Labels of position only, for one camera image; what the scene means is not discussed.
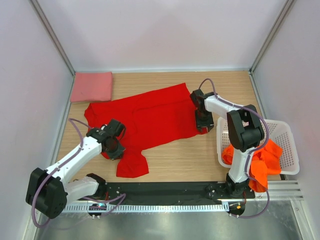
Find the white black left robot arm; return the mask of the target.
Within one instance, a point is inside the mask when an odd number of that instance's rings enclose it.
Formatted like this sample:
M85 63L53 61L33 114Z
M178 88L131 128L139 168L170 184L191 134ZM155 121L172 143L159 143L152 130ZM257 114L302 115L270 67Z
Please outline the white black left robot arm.
M39 211L54 219L67 204L90 198L101 200L107 193L106 181L89 173L84 178L72 181L74 175L91 159L105 153L110 160L121 159L125 147L120 143L126 127L111 119L101 127L89 128L80 143L66 156L46 169L36 168L29 177L25 201L31 212Z

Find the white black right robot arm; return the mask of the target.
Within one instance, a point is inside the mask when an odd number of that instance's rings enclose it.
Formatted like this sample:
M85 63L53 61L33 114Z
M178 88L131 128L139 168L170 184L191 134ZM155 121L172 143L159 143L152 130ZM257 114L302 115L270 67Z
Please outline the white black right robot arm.
M238 105L214 92L205 94L201 89L197 89L190 94L190 98L196 107L195 122L200 133L213 129L212 113L227 121L233 157L231 168L226 174L225 192L229 197L237 198L249 185L249 165L254 151L265 137L262 127L265 121L254 105Z

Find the red t shirt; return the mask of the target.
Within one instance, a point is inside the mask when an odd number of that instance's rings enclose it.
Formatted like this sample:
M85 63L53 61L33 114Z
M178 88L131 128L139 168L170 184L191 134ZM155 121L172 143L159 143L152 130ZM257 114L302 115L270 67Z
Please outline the red t shirt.
M185 83L145 92L109 102L93 102L84 111L91 127L101 127L115 119L126 131L120 143L124 155L117 164L116 176L137 178L149 173L143 150L198 134L194 106Z

